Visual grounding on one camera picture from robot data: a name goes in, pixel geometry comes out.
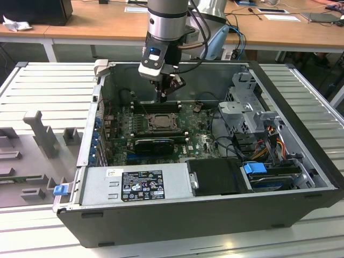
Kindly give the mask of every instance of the table leg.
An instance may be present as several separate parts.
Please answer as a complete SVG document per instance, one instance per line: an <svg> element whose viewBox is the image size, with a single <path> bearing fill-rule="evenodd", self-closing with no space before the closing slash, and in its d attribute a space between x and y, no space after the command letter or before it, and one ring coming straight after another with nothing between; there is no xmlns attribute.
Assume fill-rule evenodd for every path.
<svg viewBox="0 0 344 258"><path fill-rule="evenodd" d="M332 107L337 108L337 106L342 102L343 99L344 99L344 85L338 91L338 93L333 97L330 104Z"/></svg>
<svg viewBox="0 0 344 258"><path fill-rule="evenodd" d="M97 55L96 46L95 46L95 45L90 45L90 47L91 47L92 57L93 57L93 58L97 58L98 55Z"/></svg>
<svg viewBox="0 0 344 258"><path fill-rule="evenodd" d="M286 56L286 51L278 51L275 61L277 63L283 63Z"/></svg>
<svg viewBox="0 0 344 258"><path fill-rule="evenodd" d="M54 45L50 42L45 42L43 43L43 46L44 46L45 53L47 54L49 62L58 62L59 59L55 55Z"/></svg>

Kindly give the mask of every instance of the slotted aluminum surface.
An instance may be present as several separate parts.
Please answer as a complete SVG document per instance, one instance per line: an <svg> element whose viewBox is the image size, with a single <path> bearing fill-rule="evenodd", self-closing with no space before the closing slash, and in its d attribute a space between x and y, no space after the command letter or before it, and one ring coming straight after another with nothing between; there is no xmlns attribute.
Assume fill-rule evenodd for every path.
<svg viewBox="0 0 344 258"><path fill-rule="evenodd" d="M284 64L262 64L261 67L339 171L344 173L344 128L340 114L295 69ZM271 110L275 110L267 95L262 94L262 98Z"/></svg>
<svg viewBox="0 0 344 258"><path fill-rule="evenodd" d="M26 111L40 110L42 123L54 133L66 127L83 132L91 102L93 63L29 63L0 88L0 128L32 134L23 122Z"/></svg>

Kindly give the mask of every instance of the robotic arm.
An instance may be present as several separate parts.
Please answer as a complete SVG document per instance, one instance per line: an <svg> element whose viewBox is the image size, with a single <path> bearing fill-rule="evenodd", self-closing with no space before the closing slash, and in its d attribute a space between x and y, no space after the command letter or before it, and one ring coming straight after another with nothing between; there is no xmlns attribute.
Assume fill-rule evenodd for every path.
<svg viewBox="0 0 344 258"><path fill-rule="evenodd" d="M180 74L213 60L228 34L224 10L227 0L148 0L148 32L139 73L150 80L159 103L186 85ZM200 57L191 69L180 71L182 52Z"/></svg>

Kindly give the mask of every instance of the gray plastic part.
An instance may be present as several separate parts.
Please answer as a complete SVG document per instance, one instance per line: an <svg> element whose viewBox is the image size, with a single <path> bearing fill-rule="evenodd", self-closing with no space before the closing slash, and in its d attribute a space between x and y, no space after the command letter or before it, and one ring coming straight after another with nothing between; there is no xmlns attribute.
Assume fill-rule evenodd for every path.
<svg viewBox="0 0 344 258"><path fill-rule="evenodd" d="M66 146L80 144L80 137L75 127L64 129L63 139L64 139L64 142L66 143Z"/></svg>
<svg viewBox="0 0 344 258"><path fill-rule="evenodd" d="M40 188L26 188L22 190L21 198L24 200L43 200L45 193Z"/></svg>
<svg viewBox="0 0 344 258"><path fill-rule="evenodd" d="M28 184L47 184L49 181L48 177L44 174L36 178L28 178L26 182Z"/></svg>
<svg viewBox="0 0 344 258"><path fill-rule="evenodd" d="M16 131L12 127L0 128L0 136L7 136L9 139L18 138Z"/></svg>
<svg viewBox="0 0 344 258"><path fill-rule="evenodd" d="M65 184L66 182L67 182L67 180L66 180L65 177L63 176L63 177L61 178L60 184Z"/></svg>
<svg viewBox="0 0 344 258"><path fill-rule="evenodd" d="M36 136L36 142L39 142L45 155L48 157L48 159L50 159L56 154L56 150L54 148L54 139L51 137L51 135L48 135L44 125L42 124L41 117L41 111L27 111L24 115L23 121L31 126L31 129Z"/></svg>
<svg viewBox="0 0 344 258"><path fill-rule="evenodd" d="M56 183L54 179L51 177L49 178L48 185L47 185L47 191L49 191L52 195L54 195L54 188L56 186Z"/></svg>
<svg viewBox="0 0 344 258"><path fill-rule="evenodd" d="M18 63L16 64L16 67L21 68L21 67L26 67L27 65L28 65L28 62L18 62Z"/></svg>
<svg viewBox="0 0 344 258"><path fill-rule="evenodd" d="M9 147L13 148L13 145L10 139L7 136L0 136L0 148L9 148Z"/></svg>
<svg viewBox="0 0 344 258"><path fill-rule="evenodd" d="M53 132L53 129L52 129L49 125L48 125L48 126L44 126L44 129L45 129L45 131L47 132L48 137L51 138L52 143L55 144L55 142L56 142L56 136L55 136L55 134L54 134L54 132ZM41 144L39 143L39 141L37 140L37 138L36 138L35 135L33 136L33 139L35 140L35 142L36 142L36 144L37 144L38 146L41 146Z"/></svg>
<svg viewBox="0 0 344 258"><path fill-rule="evenodd" d="M13 168L0 168L0 177L13 176L15 172Z"/></svg>
<svg viewBox="0 0 344 258"><path fill-rule="evenodd" d="M19 160L22 157L20 152L0 152L0 161Z"/></svg>

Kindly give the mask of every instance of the desk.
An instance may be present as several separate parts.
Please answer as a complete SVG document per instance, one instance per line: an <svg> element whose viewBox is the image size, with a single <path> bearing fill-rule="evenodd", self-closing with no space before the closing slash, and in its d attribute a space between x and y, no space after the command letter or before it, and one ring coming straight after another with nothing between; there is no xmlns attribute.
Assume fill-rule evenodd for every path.
<svg viewBox="0 0 344 258"><path fill-rule="evenodd" d="M310 9L319 5L310 0L288 0L288 4L305 10L292 9L284 5L280 5L279 8L285 7L284 9L290 12L298 13L325 11L324 8ZM143 45L147 33L146 13L124 12L124 3L99 5L97 1L74 0L72 5L73 15L66 26L33 25L33 30L17 33L1 27L0 41L41 43L49 61L58 60L54 53L54 44ZM226 12L236 9L240 7L228 2ZM234 13L250 14L247 8ZM264 16L261 17L263 21L253 15L238 16L240 30L247 38L246 49L329 53L341 53L344 50L343 28L335 25L324 27L316 23L308 24L301 15L296 15L301 22L270 21ZM229 19L235 24L233 16L229 16ZM238 36L230 34L225 47L233 49L237 43Z"/></svg>

